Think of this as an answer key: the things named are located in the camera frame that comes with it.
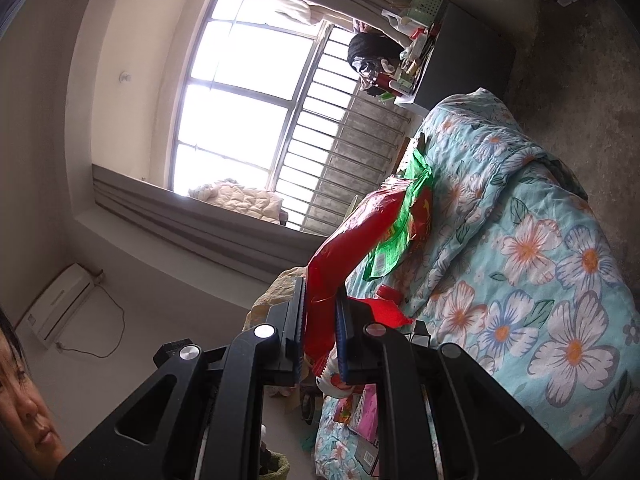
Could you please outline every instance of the window frame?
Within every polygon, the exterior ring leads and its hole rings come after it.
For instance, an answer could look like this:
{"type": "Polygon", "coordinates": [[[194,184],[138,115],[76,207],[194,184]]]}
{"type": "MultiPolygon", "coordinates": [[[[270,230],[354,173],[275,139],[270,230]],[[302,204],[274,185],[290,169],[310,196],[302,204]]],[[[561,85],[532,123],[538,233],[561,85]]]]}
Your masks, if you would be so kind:
{"type": "Polygon", "coordinates": [[[175,167],[176,167],[176,159],[178,153],[178,146],[180,144],[184,144],[185,146],[189,146],[191,148],[196,148],[192,144],[188,144],[179,140],[178,134],[180,131],[180,124],[182,122],[182,114],[184,111],[184,102],[186,98],[187,88],[191,84],[196,84],[200,86],[204,86],[209,89],[217,89],[221,91],[230,92],[239,96],[248,97],[251,99],[256,99],[259,101],[267,102],[269,104],[277,105],[286,109],[286,114],[284,120],[282,121],[282,127],[280,129],[280,134],[278,136],[278,140],[276,142],[276,149],[273,153],[273,158],[271,160],[270,166],[268,168],[264,168],[258,166],[257,164],[252,164],[250,162],[245,162],[244,160],[238,160],[233,158],[232,156],[223,155],[222,153],[217,153],[212,150],[205,149],[201,146],[198,146],[198,150],[202,150],[203,152],[211,153],[216,156],[220,156],[221,158],[225,158],[227,160],[232,160],[238,162],[240,164],[245,164],[251,166],[253,168],[257,168],[260,170],[266,170],[268,172],[267,183],[265,185],[265,189],[274,191],[277,182],[277,175],[279,174],[280,167],[282,166],[281,159],[283,158],[283,154],[286,152],[286,148],[290,138],[292,136],[292,130],[297,121],[297,117],[300,114],[300,110],[302,110],[302,101],[304,101],[303,97],[306,95],[308,91],[308,87],[311,85],[311,77],[310,75],[315,70],[316,65],[318,64],[319,58],[322,54],[322,50],[326,42],[328,41],[329,35],[331,34],[333,25],[324,22],[316,36],[312,36],[310,34],[304,34],[302,32],[295,32],[292,30],[287,30],[285,28],[276,27],[274,25],[267,25],[264,23],[250,23],[250,22],[241,22],[238,20],[220,20],[217,18],[212,18],[212,14],[219,0],[210,0],[207,4],[204,17],[200,21],[198,26],[198,31],[196,33],[196,37],[193,41],[193,46],[188,53],[189,59],[187,60],[186,70],[184,73],[184,77],[180,83],[179,89],[179,97],[177,102],[177,107],[175,110],[175,121],[174,127],[172,131],[172,141],[171,141],[171,157],[169,161],[169,171],[168,171],[168,189],[174,190],[174,180],[175,180],[175,167]],[[274,30],[275,32],[282,32],[285,34],[291,34],[293,36],[299,36],[302,38],[307,38],[313,41],[311,47],[309,48],[309,54],[306,58],[305,64],[300,71],[300,75],[298,76],[298,81],[296,83],[295,90],[290,100],[285,98],[281,98],[278,96],[273,96],[270,94],[265,94],[263,92],[249,90],[246,88],[229,85],[226,83],[219,83],[214,80],[207,81],[203,79],[197,79],[191,76],[193,72],[193,66],[196,60],[196,55],[198,52],[198,48],[200,43],[202,42],[202,38],[204,36],[207,25],[210,22],[222,22],[222,23],[230,23],[233,27],[234,25],[247,25],[256,28],[262,28],[265,30],[274,30]]]}

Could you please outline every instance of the blue floral quilt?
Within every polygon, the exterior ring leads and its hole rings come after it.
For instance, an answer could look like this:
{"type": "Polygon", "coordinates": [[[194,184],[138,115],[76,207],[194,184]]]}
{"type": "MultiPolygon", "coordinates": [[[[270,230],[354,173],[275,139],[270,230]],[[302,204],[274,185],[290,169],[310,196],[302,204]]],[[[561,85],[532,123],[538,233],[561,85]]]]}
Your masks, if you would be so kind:
{"type": "MultiPolygon", "coordinates": [[[[360,264],[349,294],[401,290],[434,344],[465,348],[593,469],[640,409],[640,317],[586,193],[484,89],[444,99],[420,130],[435,180],[431,236],[379,280],[365,282],[360,264]]],[[[327,398],[317,472],[367,478],[334,409],[327,398]]]]}

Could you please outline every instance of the metal screw knob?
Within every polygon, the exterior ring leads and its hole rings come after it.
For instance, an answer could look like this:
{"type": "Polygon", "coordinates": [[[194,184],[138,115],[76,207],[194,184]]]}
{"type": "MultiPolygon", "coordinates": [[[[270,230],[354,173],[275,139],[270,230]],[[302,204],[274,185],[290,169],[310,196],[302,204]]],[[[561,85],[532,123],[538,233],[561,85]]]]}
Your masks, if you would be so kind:
{"type": "Polygon", "coordinates": [[[180,357],[185,361],[195,359],[198,355],[200,355],[200,349],[195,345],[188,345],[180,350],[180,357]]]}
{"type": "Polygon", "coordinates": [[[380,323],[371,323],[364,331],[373,337],[382,337],[386,333],[386,327],[380,323]]]}
{"type": "Polygon", "coordinates": [[[462,354],[460,347],[458,345],[454,345],[453,343],[442,345],[441,350],[442,355],[444,355],[444,357],[448,357],[449,359],[456,359],[462,354]]]}
{"type": "Polygon", "coordinates": [[[258,325],[257,327],[254,328],[254,335],[256,337],[259,337],[260,339],[267,339],[268,337],[271,337],[273,334],[275,334],[276,329],[271,326],[271,325],[258,325]]]}

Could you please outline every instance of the window pane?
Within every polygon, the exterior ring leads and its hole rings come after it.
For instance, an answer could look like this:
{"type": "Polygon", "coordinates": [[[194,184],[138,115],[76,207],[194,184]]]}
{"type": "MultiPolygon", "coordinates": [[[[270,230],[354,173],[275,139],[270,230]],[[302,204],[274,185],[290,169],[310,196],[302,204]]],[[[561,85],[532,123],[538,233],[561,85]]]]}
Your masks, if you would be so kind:
{"type": "Polygon", "coordinates": [[[351,78],[344,78],[321,69],[316,70],[314,81],[324,83],[325,85],[332,86],[344,92],[349,92],[350,94],[353,93],[357,85],[357,82],[351,78]]]}
{"type": "Polygon", "coordinates": [[[298,225],[302,225],[302,222],[305,221],[305,216],[300,213],[296,213],[293,210],[287,210],[287,213],[289,213],[290,222],[295,222],[298,225]]]}
{"type": "Polygon", "coordinates": [[[354,36],[355,34],[353,32],[347,32],[343,28],[334,27],[334,30],[331,31],[331,35],[329,36],[329,38],[331,40],[337,41],[338,43],[348,45],[351,41],[351,38],[353,38],[354,36]]]}
{"type": "Polygon", "coordinates": [[[318,66],[331,72],[346,76],[349,79],[355,80],[358,78],[358,73],[349,66],[349,63],[341,61],[340,59],[335,59],[335,57],[322,56],[318,66]]]}
{"type": "Polygon", "coordinates": [[[196,150],[194,148],[178,144],[174,167],[174,191],[178,194],[187,196],[189,188],[194,187],[191,183],[194,181],[192,173],[195,155],[196,150]]]}
{"type": "Polygon", "coordinates": [[[342,117],[344,116],[344,110],[342,110],[342,108],[328,105],[327,103],[322,103],[311,97],[307,97],[305,99],[303,107],[305,110],[311,110],[312,112],[316,112],[325,117],[335,119],[336,121],[341,121],[342,117]]]}
{"type": "Polygon", "coordinates": [[[180,117],[178,140],[195,146],[210,127],[210,90],[206,86],[188,85],[180,117]]]}
{"type": "Polygon", "coordinates": [[[331,137],[319,134],[318,132],[314,132],[313,130],[309,130],[300,125],[296,126],[296,129],[293,130],[293,138],[302,140],[307,144],[319,146],[325,150],[330,150],[334,145],[334,139],[331,137]]]}
{"type": "Polygon", "coordinates": [[[318,130],[319,132],[324,132],[332,136],[338,133],[338,124],[306,112],[300,113],[298,124],[308,126],[309,128],[313,128],[314,130],[318,130]]]}
{"type": "Polygon", "coordinates": [[[229,30],[231,30],[231,23],[207,23],[193,63],[191,77],[206,81],[213,80],[220,56],[225,51],[226,37],[229,34],[229,30]]]}
{"type": "Polygon", "coordinates": [[[284,192],[278,192],[276,189],[276,193],[279,194],[282,200],[282,206],[286,209],[291,209],[292,211],[297,211],[302,213],[303,215],[309,210],[309,204],[306,202],[302,202],[301,200],[296,200],[295,198],[291,198],[289,196],[284,196],[284,192]]]}
{"type": "Polygon", "coordinates": [[[295,182],[309,189],[316,189],[318,187],[318,179],[316,179],[316,177],[294,170],[293,168],[288,168],[287,166],[283,166],[280,170],[280,178],[288,180],[289,182],[295,182]]]}
{"type": "Polygon", "coordinates": [[[319,85],[318,83],[311,83],[307,95],[317,97],[318,99],[322,99],[322,101],[333,103],[341,106],[342,108],[348,107],[351,102],[351,94],[338,92],[337,90],[327,88],[326,86],[319,85]]]}
{"type": "Polygon", "coordinates": [[[285,155],[284,164],[294,170],[304,171],[305,173],[310,173],[315,176],[321,176],[322,170],[324,170],[324,166],[306,160],[306,158],[302,158],[293,153],[287,153],[287,155],[285,155]]]}
{"type": "Polygon", "coordinates": [[[325,53],[337,56],[341,59],[347,59],[347,51],[348,47],[346,45],[335,43],[335,41],[328,41],[324,48],[325,53]]]}
{"type": "Polygon", "coordinates": [[[327,152],[318,150],[317,148],[309,146],[308,144],[303,144],[299,140],[295,139],[290,142],[289,151],[291,153],[301,155],[305,158],[315,160],[316,162],[320,162],[321,164],[326,164],[326,160],[329,157],[329,154],[327,152]]]}
{"type": "Polygon", "coordinates": [[[287,109],[189,85],[178,140],[270,168],[287,109]]]}
{"type": "Polygon", "coordinates": [[[222,90],[212,90],[210,124],[198,145],[269,168],[287,109],[222,90]]]}
{"type": "Polygon", "coordinates": [[[234,25],[215,80],[291,99],[312,43],[286,32],[234,25]]]}
{"type": "Polygon", "coordinates": [[[296,0],[244,0],[238,12],[238,22],[263,23],[316,36],[320,30],[320,23],[307,25],[287,16],[304,13],[305,8],[296,0]]]}
{"type": "Polygon", "coordinates": [[[242,0],[217,0],[211,15],[216,20],[234,20],[242,0]]]}
{"type": "Polygon", "coordinates": [[[276,192],[277,191],[292,196],[293,198],[303,200],[304,202],[311,202],[311,199],[314,197],[313,191],[308,191],[303,187],[283,181],[278,181],[278,185],[276,186],[276,192]]]}
{"type": "Polygon", "coordinates": [[[187,195],[190,189],[233,178],[238,184],[264,189],[269,173],[212,153],[178,145],[175,158],[174,191],[187,195]]]}

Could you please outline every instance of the metal window bars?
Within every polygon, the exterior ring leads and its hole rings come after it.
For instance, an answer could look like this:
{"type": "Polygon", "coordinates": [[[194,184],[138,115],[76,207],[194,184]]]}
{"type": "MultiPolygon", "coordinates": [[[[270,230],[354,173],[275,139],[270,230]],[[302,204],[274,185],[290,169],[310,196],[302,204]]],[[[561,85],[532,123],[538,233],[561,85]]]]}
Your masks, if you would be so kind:
{"type": "Polygon", "coordinates": [[[288,227],[330,235],[354,197],[375,190],[391,170],[406,113],[358,93],[346,62],[353,34],[329,26],[316,51],[271,176],[288,227]]]}

